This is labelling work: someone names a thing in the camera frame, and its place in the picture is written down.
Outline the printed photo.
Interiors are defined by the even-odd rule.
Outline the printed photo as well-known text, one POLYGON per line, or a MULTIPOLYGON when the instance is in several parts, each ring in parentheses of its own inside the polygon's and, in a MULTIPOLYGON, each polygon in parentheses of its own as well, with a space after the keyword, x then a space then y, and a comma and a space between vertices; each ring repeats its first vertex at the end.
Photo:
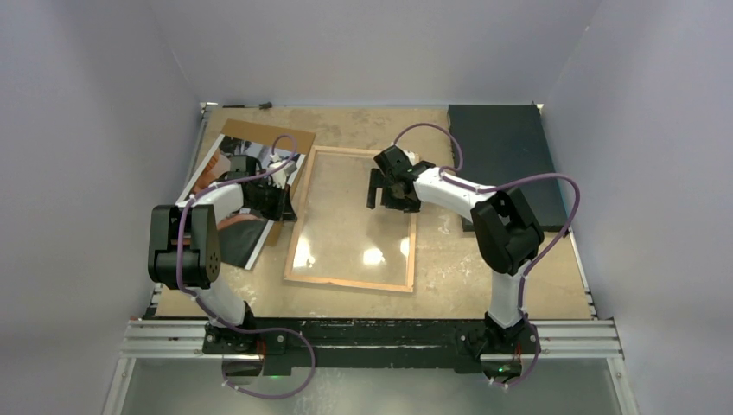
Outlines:
MULTIPOLYGON (((183 207, 188 199, 203 189, 213 190, 204 196, 204 202, 215 206, 220 253, 222 261, 228 265, 250 270, 272 225, 283 222, 267 220, 249 208, 249 185, 272 184, 267 166, 273 154, 297 160, 295 173, 299 173, 305 159, 305 155, 290 150, 274 149, 221 134, 176 201, 179 207, 183 207)), ((295 173, 290 176, 289 185, 294 182, 291 177, 295 173)))

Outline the brown backing board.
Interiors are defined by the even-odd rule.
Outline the brown backing board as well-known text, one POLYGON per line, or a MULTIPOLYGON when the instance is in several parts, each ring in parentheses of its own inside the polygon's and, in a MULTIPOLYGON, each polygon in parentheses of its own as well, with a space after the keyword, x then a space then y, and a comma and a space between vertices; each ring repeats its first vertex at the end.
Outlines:
MULTIPOLYGON (((277 127, 267 124, 256 124, 243 120, 237 120, 229 118, 225 123, 220 133, 234 138, 239 138, 244 141, 251 141, 253 143, 271 146, 275 143, 276 138, 281 135, 290 135, 295 138, 296 152, 307 156, 315 142, 316 134, 311 131, 299 131, 290 128, 277 127)), ((289 141, 280 142, 275 147, 279 150, 293 150, 294 144, 289 144, 289 141)), ((301 173, 295 173, 294 182, 291 184, 292 193, 297 189, 297 185, 303 175, 301 173)), ((266 246, 276 246, 283 230, 283 223, 275 223, 272 225, 268 236, 265 239, 266 246)))

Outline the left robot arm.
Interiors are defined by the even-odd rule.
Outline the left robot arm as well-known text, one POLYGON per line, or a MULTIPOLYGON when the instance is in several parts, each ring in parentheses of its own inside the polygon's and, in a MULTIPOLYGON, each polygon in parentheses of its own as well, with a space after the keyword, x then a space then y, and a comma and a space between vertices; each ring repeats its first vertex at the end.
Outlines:
POLYGON ((261 340, 250 305, 220 277, 223 255, 218 225, 243 208, 267 220, 294 221, 289 178, 293 156, 271 155, 267 165, 254 156, 234 156, 229 169, 202 189, 151 213, 148 274, 150 279, 196 302, 209 319, 213 345, 245 354, 261 340))

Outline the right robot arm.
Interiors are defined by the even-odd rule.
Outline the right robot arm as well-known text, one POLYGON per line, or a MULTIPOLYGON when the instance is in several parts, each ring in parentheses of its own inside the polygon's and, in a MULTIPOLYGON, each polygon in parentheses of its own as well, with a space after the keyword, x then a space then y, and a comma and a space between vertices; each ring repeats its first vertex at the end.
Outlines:
POLYGON ((488 346, 505 352, 525 329, 523 298, 526 270, 538 257, 544 233, 519 188, 504 190, 445 174, 426 161, 415 162, 392 145, 378 153, 370 172, 368 208, 381 205, 417 213, 425 203, 459 214, 473 226, 483 261, 492 271, 492 293, 486 314, 488 346))

